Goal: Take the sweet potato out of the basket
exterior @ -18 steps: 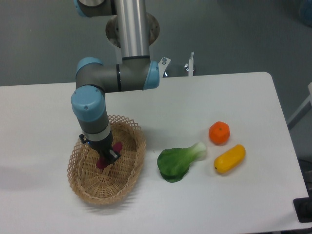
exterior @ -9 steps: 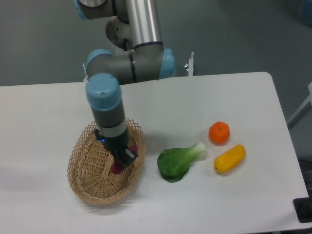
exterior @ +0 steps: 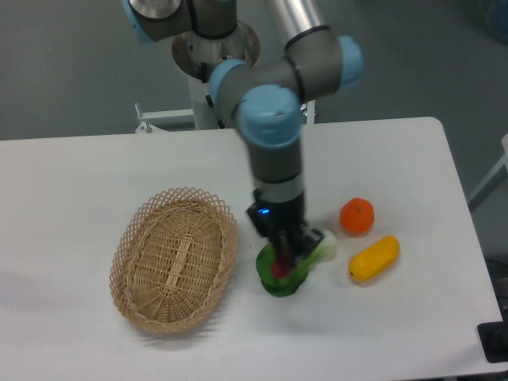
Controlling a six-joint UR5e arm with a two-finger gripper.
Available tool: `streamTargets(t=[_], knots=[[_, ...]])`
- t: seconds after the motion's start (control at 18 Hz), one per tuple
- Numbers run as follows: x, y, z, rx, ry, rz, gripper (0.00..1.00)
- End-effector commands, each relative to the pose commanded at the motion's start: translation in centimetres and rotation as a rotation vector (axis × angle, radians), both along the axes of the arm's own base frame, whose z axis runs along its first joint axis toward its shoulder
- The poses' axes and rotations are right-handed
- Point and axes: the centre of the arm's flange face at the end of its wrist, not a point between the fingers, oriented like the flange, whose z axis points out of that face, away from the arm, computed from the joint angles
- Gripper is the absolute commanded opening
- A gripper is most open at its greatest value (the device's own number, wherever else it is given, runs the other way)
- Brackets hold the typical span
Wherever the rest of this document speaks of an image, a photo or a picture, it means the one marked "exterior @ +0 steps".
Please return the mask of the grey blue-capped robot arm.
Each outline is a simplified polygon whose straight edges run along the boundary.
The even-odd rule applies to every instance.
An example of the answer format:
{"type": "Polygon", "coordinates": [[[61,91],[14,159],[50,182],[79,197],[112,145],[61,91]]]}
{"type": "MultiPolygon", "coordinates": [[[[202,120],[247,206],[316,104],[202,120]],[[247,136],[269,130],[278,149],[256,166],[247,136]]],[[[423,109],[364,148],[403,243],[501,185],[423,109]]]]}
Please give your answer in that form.
{"type": "Polygon", "coordinates": [[[251,65],[234,1],[125,1],[143,41],[189,37],[185,53],[206,84],[217,122],[246,144],[254,202],[248,216],[278,259],[294,266],[322,235],[305,220],[301,105],[357,83],[364,73],[360,46],[334,36],[314,1],[270,1],[283,57],[251,65]]]}

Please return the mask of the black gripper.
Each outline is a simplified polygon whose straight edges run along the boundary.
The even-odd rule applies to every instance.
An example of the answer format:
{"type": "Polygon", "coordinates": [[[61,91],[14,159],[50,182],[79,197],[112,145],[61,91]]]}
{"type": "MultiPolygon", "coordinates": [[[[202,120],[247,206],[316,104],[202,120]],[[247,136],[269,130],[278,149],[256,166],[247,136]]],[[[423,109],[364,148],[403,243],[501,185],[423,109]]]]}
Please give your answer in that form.
{"type": "Polygon", "coordinates": [[[247,215],[258,234],[269,238],[276,261],[287,264],[290,252],[293,262],[306,259],[323,240],[323,232],[306,225],[304,193],[285,202],[269,202],[263,195],[260,189],[253,191],[254,203],[247,215]]]}

